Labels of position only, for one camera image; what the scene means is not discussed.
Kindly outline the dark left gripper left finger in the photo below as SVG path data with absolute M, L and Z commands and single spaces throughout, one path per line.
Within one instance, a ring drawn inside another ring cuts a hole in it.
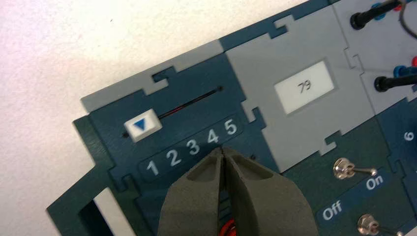
M 159 236 L 216 236 L 219 199 L 224 187 L 222 148 L 213 149 L 168 189 Z

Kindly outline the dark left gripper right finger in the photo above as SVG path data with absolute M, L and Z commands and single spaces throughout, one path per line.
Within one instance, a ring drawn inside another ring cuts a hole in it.
M 223 148 L 225 188 L 239 236 L 317 236 L 309 202 L 290 179 Z

